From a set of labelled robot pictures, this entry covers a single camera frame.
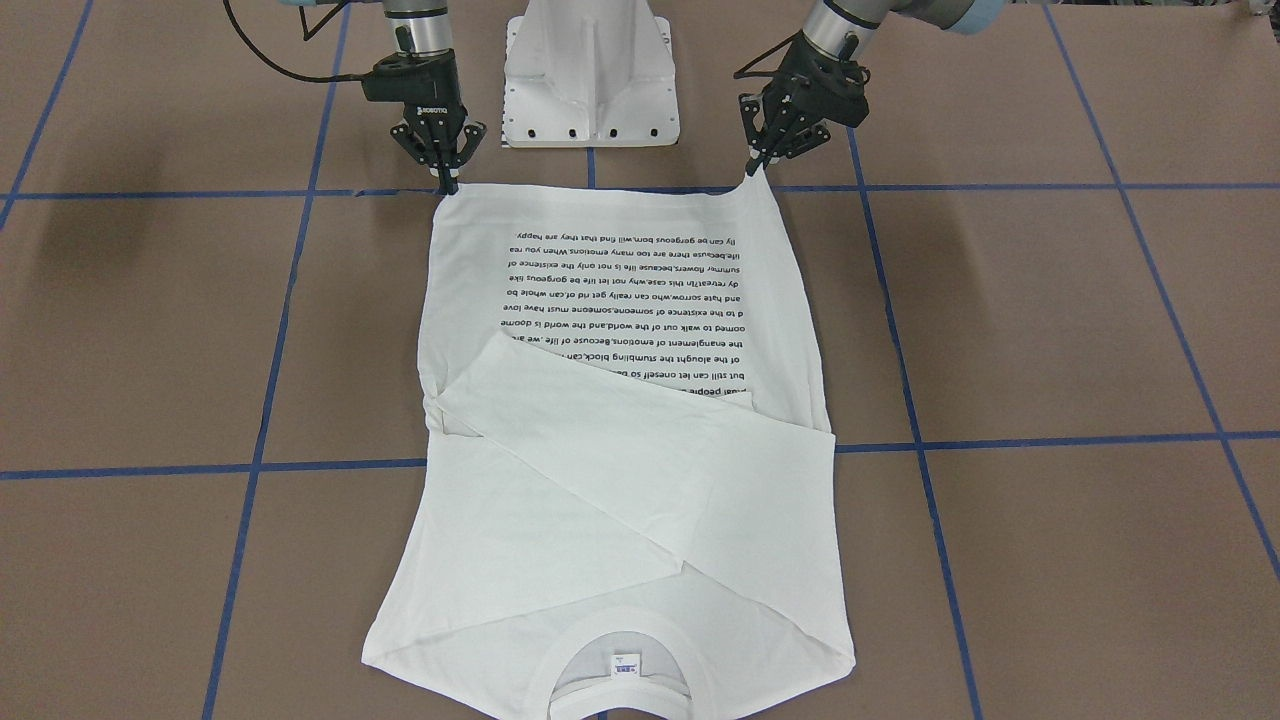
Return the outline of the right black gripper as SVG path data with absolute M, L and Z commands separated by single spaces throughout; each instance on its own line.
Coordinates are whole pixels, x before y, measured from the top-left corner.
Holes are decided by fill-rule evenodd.
M 392 54 L 361 77 L 361 86 L 371 102 L 403 102 L 410 118 L 444 120 L 401 122 L 390 128 L 390 137 L 420 167 L 435 172 L 442 193 L 456 193 L 457 176 L 477 151 L 486 126 L 465 123 L 467 113 L 454 51 L 425 56 Z

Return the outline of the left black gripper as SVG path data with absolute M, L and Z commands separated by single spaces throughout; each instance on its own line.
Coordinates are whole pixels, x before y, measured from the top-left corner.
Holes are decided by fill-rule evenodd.
M 797 32 L 735 72 L 736 79 L 768 79 L 760 94 L 739 95 L 750 152 L 746 176 L 828 142 L 827 120 L 846 127 L 865 120 L 870 73 L 851 54 L 827 56 Z

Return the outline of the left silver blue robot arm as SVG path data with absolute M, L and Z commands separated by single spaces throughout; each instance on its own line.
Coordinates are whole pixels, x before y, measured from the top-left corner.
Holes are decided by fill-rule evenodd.
M 886 17 L 896 13 L 929 26 L 974 35 L 1004 9 L 1002 1 L 817 1 L 803 27 L 735 72 L 764 78 L 742 94 L 739 109 L 750 149 L 748 176 L 829 141 L 831 124 L 859 127 L 869 114 L 870 73 L 859 61 Z

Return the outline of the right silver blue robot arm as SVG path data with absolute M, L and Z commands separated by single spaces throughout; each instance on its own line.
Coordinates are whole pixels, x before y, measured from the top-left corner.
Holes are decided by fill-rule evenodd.
M 397 102 L 402 120 L 390 136 L 439 179 L 443 193 L 458 190 L 458 170 L 486 135 L 470 118 L 461 94 L 447 1 L 383 1 L 396 50 L 364 74 L 302 76 L 270 60 L 238 29 L 244 45 L 275 72 L 310 83 L 358 82 L 370 102 Z

